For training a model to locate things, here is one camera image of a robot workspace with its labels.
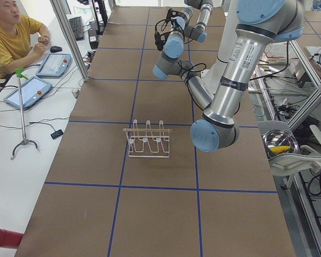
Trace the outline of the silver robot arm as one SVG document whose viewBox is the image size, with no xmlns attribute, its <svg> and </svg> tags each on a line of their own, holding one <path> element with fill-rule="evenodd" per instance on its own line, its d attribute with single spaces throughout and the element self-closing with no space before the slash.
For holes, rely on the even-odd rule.
<svg viewBox="0 0 321 257">
<path fill-rule="evenodd" d="M 187 7 L 178 12 L 172 19 L 172 37 L 180 43 L 184 43 L 185 38 L 202 43 L 207 38 L 206 28 L 213 11 L 213 2 L 193 0 L 184 1 L 184 3 Z M 200 14 L 196 24 L 190 25 L 190 19 L 194 13 L 193 9 L 199 10 Z"/>
<path fill-rule="evenodd" d="M 215 93 L 208 90 L 191 62 L 180 59 L 185 38 L 205 40 L 212 9 L 212 1 L 186 1 L 182 11 L 167 14 L 166 20 L 172 28 L 165 39 L 155 34 L 160 57 L 153 74 L 160 79 L 177 75 L 186 84 L 192 99 L 203 111 L 202 118 L 190 128 L 193 144 L 203 152 L 213 152 L 237 141 L 239 128 L 234 115 L 254 69 L 268 44 L 301 36 L 305 2 L 238 1 L 236 41 L 224 72 L 216 81 Z"/>
</svg>

